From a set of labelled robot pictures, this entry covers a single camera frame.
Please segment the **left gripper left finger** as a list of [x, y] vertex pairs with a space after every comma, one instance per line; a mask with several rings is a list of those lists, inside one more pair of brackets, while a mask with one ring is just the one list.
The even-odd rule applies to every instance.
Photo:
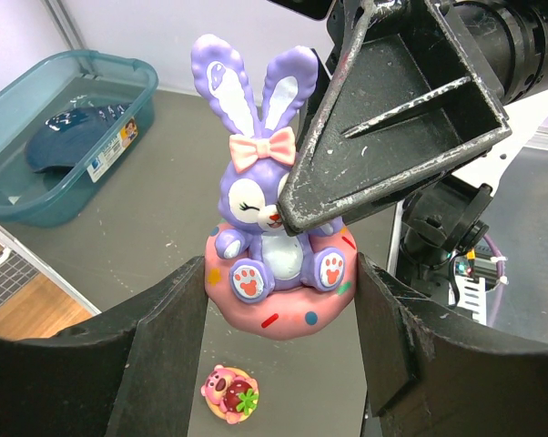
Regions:
[[47, 339], [0, 338], [0, 436], [184, 436], [208, 298], [195, 257]]

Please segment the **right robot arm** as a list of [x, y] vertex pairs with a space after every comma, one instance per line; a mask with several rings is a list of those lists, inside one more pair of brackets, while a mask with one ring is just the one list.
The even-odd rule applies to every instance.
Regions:
[[279, 198], [291, 234], [412, 198], [423, 252], [473, 245], [517, 132], [506, 107], [548, 89], [548, 1], [291, 1], [327, 11], [333, 49]]

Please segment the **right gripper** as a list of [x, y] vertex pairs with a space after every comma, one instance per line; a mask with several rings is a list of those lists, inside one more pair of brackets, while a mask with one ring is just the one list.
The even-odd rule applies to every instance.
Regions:
[[290, 234], [354, 222], [511, 133], [502, 85], [450, 1], [338, 1], [332, 78], [279, 197]]

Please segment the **purple bunny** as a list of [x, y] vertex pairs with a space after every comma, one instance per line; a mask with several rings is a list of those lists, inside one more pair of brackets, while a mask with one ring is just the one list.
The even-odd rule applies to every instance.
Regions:
[[351, 303], [357, 248], [340, 218], [291, 235], [278, 202], [298, 156], [291, 120], [319, 61], [295, 46], [269, 61], [256, 102], [241, 54], [212, 34], [191, 50], [196, 90], [229, 131], [222, 218], [207, 240], [205, 290], [233, 327], [271, 340], [314, 334]]

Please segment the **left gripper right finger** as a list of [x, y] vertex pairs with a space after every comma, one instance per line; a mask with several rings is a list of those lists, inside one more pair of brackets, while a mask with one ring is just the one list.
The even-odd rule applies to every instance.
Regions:
[[372, 416], [386, 436], [548, 436], [548, 344], [478, 324], [357, 257]]

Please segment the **pink bear donut toy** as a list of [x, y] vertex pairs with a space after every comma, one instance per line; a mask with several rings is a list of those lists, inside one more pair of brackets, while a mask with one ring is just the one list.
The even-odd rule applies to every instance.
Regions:
[[214, 366], [200, 387], [209, 409], [228, 424], [247, 420], [259, 404], [259, 385], [246, 372], [221, 364]]

